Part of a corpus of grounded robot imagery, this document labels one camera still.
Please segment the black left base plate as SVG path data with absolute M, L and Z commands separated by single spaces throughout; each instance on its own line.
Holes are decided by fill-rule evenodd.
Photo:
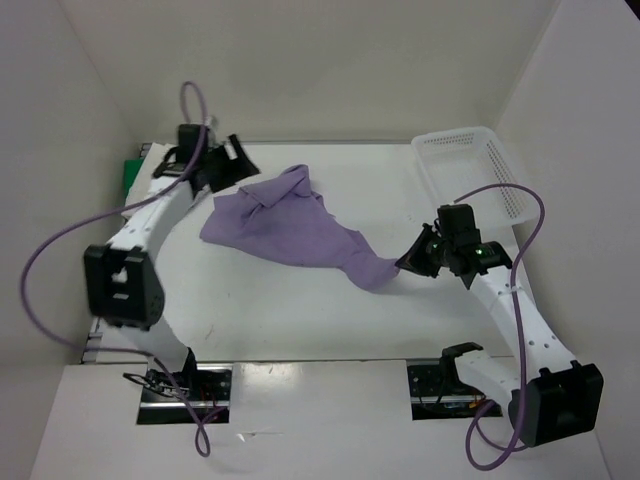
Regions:
M 142 387 L 137 423 L 139 425 L 191 424 L 193 419 L 177 390 L 161 372 L 144 375 L 124 373 L 123 378 Z M 230 366 L 199 369 L 192 384 L 176 375 L 181 391 L 196 415 L 206 424 L 226 424 L 230 416 L 232 369 Z

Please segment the cream white t shirt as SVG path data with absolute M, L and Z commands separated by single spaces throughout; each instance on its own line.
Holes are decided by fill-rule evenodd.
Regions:
M 178 149 L 174 145 L 152 143 L 141 167 L 127 191 L 121 216 L 124 221 L 144 224 L 151 218 L 165 215 L 184 215 L 197 205 L 207 192 L 207 187 L 193 192 L 187 171 L 193 154 L 183 161 L 178 160 Z

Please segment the white plastic laundry basket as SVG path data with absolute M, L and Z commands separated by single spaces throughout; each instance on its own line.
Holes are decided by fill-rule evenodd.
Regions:
M 493 130 L 467 127 L 428 133 L 414 137 L 411 147 L 434 205 L 452 204 L 493 184 L 493 189 L 466 200 L 481 228 L 512 227 L 537 217 L 537 202 L 530 194 L 504 186 L 527 180 L 521 162 L 509 156 Z

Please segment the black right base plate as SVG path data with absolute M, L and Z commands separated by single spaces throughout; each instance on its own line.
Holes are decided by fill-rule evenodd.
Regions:
M 437 360 L 408 361 L 406 371 L 413 420 L 472 418 L 487 400 L 477 389 L 446 380 Z

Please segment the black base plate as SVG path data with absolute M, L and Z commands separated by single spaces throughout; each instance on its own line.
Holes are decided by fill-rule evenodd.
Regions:
M 487 400 L 477 389 L 446 380 L 437 360 L 408 361 L 406 371 L 413 420 L 472 418 Z
M 137 423 L 139 425 L 191 424 L 193 419 L 177 390 L 161 372 L 144 375 L 124 373 L 123 378 L 142 387 Z M 192 384 L 176 375 L 181 391 L 196 415 L 206 424 L 226 424 L 230 416 L 232 369 L 230 366 L 199 369 Z

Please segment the lavender t shirt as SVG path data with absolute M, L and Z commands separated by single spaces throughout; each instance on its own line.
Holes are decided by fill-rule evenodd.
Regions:
M 399 273 L 394 259 L 379 257 L 362 233 L 329 213 L 304 164 L 217 196 L 213 206 L 200 231 L 206 243 L 287 266 L 338 269 L 365 291 L 384 287 Z

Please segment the green t shirt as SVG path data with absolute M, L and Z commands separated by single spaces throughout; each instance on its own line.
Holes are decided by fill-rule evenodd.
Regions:
M 127 197 L 143 164 L 143 158 L 128 159 L 123 164 L 122 186 L 124 197 Z

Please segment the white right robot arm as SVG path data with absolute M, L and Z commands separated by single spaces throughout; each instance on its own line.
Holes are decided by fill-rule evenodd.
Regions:
M 593 430 L 604 388 L 598 367 L 578 361 L 550 329 L 500 243 L 481 242 L 477 230 L 462 238 L 458 246 L 426 224 L 397 265 L 432 278 L 447 269 L 460 278 L 490 315 L 517 365 L 503 366 L 475 342 L 457 344 L 439 358 L 441 386 L 450 393 L 474 388 L 487 395 L 527 447 Z

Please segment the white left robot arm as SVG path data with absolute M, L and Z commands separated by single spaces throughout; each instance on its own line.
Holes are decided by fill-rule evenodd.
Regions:
M 260 172 L 237 135 L 212 145 L 210 133 L 203 141 L 200 135 L 197 125 L 179 127 L 178 144 L 153 171 L 143 205 L 106 244 L 91 245 L 83 255 L 91 313 L 160 360 L 168 370 L 164 387 L 180 400 L 197 393 L 200 376 L 191 349 L 163 318 L 166 294 L 155 260 L 204 188 L 216 193 Z

